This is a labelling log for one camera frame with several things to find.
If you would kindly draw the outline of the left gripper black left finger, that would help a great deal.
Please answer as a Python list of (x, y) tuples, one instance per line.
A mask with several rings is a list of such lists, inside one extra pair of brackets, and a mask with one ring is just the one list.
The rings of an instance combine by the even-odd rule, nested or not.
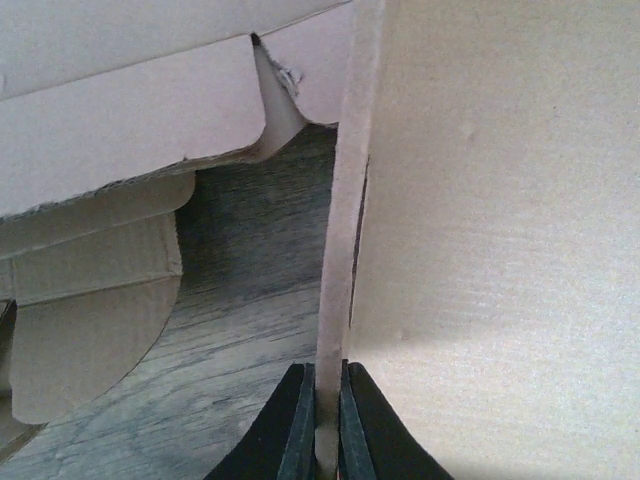
[(315, 368), (287, 369), (247, 433), (205, 480), (315, 477)]

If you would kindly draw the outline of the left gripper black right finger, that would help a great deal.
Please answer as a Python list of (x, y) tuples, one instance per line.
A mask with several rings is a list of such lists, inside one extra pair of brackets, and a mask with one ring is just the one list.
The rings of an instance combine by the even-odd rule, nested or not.
[(366, 368), (342, 364), (340, 479), (452, 480), (409, 433)]

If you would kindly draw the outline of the brown cardboard box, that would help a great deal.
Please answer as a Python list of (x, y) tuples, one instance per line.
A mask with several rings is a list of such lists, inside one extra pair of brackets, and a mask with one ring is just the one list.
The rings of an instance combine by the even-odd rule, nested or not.
[(156, 342), (5, 479), (205, 479), (361, 363), (453, 479), (639, 475), (635, 1), (5, 1), (1, 225), (191, 173)]

